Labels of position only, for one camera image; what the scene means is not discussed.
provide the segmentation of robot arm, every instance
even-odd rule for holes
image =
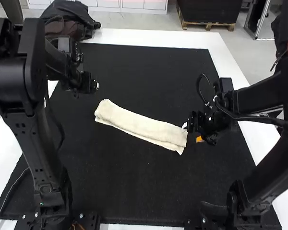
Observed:
[[[288,58],[282,61],[281,72],[257,84],[233,90],[230,78],[220,78],[214,89],[213,106],[205,106],[205,113],[192,112],[188,132],[195,130],[207,143],[215,145],[218,135],[229,129],[233,121],[274,124],[283,127],[283,131],[279,141],[253,172],[232,184],[226,207],[202,203],[201,215],[205,219],[202,229],[221,229],[224,225],[228,229],[260,227],[261,215],[288,189]],[[284,120],[263,115],[263,112],[280,108],[284,109]],[[225,216],[214,215],[224,213],[224,210]]]
[[[22,26],[0,19],[0,115],[14,133],[34,181],[39,222],[34,229],[72,224],[72,188],[50,133],[44,108],[47,80],[59,80],[66,91],[94,93],[97,82],[83,71],[83,55],[69,37],[45,40],[42,20]],[[29,229],[17,224],[17,229]]]

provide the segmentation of white cabinet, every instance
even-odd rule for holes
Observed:
[[[84,5],[97,6],[97,0],[80,0]]]
[[[26,0],[30,9],[46,9],[54,0]],[[167,14],[168,0],[79,0],[89,11]]]
[[[50,5],[50,0],[29,0],[29,4]]]
[[[122,0],[122,8],[144,9],[144,0]]]
[[[144,0],[144,9],[148,10],[166,10],[166,0]]]
[[[97,6],[119,8],[120,2],[119,0],[97,0]]]

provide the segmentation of folded towel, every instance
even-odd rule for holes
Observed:
[[[168,150],[177,151],[180,155],[187,144],[186,130],[123,109],[109,99],[99,103],[95,116],[97,122],[113,126]]]

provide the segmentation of black cable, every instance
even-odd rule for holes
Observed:
[[[0,208],[0,215],[1,215],[1,212],[4,210],[6,204],[8,203],[7,201],[9,200],[10,198],[10,194],[11,192],[15,189],[15,187],[19,184],[19,182],[21,181],[22,178],[24,178],[24,176],[26,175],[26,173],[29,172],[29,167],[26,168],[21,174],[20,176],[17,178],[17,180],[12,184],[12,186],[10,187],[8,193],[6,194],[5,196],[5,199],[3,200],[3,203],[1,205],[1,208]]]
[[[57,126],[59,132],[60,132],[60,135],[61,135],[61,140],[59,142],[59,145],[57,147],[57,152],[59,152],[64,140],[65,140],[65,131],[63,129],[63,126],[62,124],[57,120],[56,116],[54,115],[54,112],[51,108],[51,104],[50,104],[50,98],[49,98],[49,92],[48,92],[48,86],[47,86],[47,92],[46,92],[46,107],[49,111],[49,115],[50,115],[50,118],[52,119],[52,121],[54,122],[54,124]]]
[[[202,101],[205,103],[205,105],[211,107],[210,103],[204,98],[202,91],[200,89],[200,83],[202,78],[205,78],[210,85],[210,80],[208,79],[208,77],[204,73],[201,73],[196,80],[196,90]]]
[[[266,117],[266,116],[253,116],[253,115],[237,115],[232,113],[231,111],[224,108],[220,102],[217,99],[217,96],[215,97],[215,103],[216,107],[221,110],[223,113],[230,116],[232,119],[236,121],[253,121],[253,122],[259,122],[259,123],[265,123],[265,124],[272,124],[278,127],[282,128],[288,128],[288,121],[272,118],[272,117]]]

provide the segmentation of wooden pallet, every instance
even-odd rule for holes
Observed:
[[[178,12],[178,17],[180,19],[180,23],[182,26],[183,30],[187,29],[188,25],[205,25],[206,26],[206,30],[209,31],[211,30],[211,26],[213,25],[218,25],[218,26],[227,26],[228,31],[232,32],[235,29],[235,23],[202,23],[202,22],[187,22],[183,19],[181,10],[179,8],[179,5],[176,4],[176,8],[177,8],[177,12]]]

